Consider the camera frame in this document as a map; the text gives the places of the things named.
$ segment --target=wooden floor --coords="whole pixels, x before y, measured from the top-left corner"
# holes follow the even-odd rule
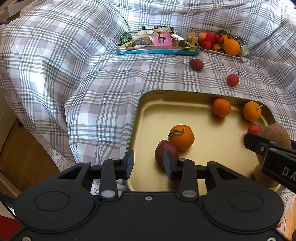
[[[59,172],[40,143],[17,121],[0,152],[0,170],[20,191]]]

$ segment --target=plaid duvet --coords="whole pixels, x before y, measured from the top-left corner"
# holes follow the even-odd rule
[[[142,94],[195,91],[266,104],[296,137],[296,26],[281,0],[37,0],[28,14],[0,27],[0,86],[32,133],[75,162],[123,157]],[[251,55],[242,60],[115,53],[121,33],[148,24],[195,32],[231,30]],[[240,72],[240,85],[226,78]]]

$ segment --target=fruit tray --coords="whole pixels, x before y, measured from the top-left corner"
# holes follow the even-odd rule
[[[173,39],[173,44],[178,45],[179,40]],[[154,54],[178,54],[178,55],[197,55],[200,52],[200,47],[190,45],[185,42],[186,47],[136,47],[135,41],[130,41],[124,45],[117,46],[116,52],[119,55],[131,53],[154,53]]]
[[[212,111],[217,98],[231,104],[228,116],[221,118]],[[135,152],[135,163],[130,179],[125,181],[131,191],[171,191],[173,186],[154,158],[158,143],[171,128],[183,124],[194,135],[193,145],[180,151],[180,158],[188,158],[198,165],[217,161],[253,179],[258,165],[256,154],[244,147],[243,138],[252,122],[244,118],[242,109],[247,99],[205,93],[156,90],[145,93],[137,106],[127,150]],[[254,124],[265,127],[275,123],[271,111],[264,105],[261,117]],[[198,181],[200,195],[206,194],[204,180]],[[284,189],[278,185],[275,191]]]

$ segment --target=apple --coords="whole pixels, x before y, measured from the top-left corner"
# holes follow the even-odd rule
[[[208,32],[204,41],[210,41],[212,47],[216,43],[216,34]]]
[[[205,49],[210,49],[212,47],[212,44],[210,41],[206,40],[202,43],[202,46],[205,48]]]
[[[198,43],[201,45],[207,36],[207,31],[202,31],[198,35]]]

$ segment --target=tangerine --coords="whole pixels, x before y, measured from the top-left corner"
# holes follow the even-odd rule
[[[220,45],[220,44],[214,44],[213,46],[212,46],[212,50],[214,50],[214,51],[220,51],[220,50],[222,50],[223,48],[222,48],[222,46]]]
[[[213,112],[220,117],[225,117],[229,114],[231,105],[227,100],[216,99],[213,103]]]
[[[231,56],[235,56],[241,51],[239,43],[234,39],[224,40],[223,49],[225,53]]]
[[[187,150],[194,142],[194,134],[189,126],[177,125],[170,130],[168,140],[178,150]]]
[[[254,101],[249,101],[245,104],[243,109],[244,117],[251,122],[258,120],[261,116],[261,107],[262,105],[260,106]]]

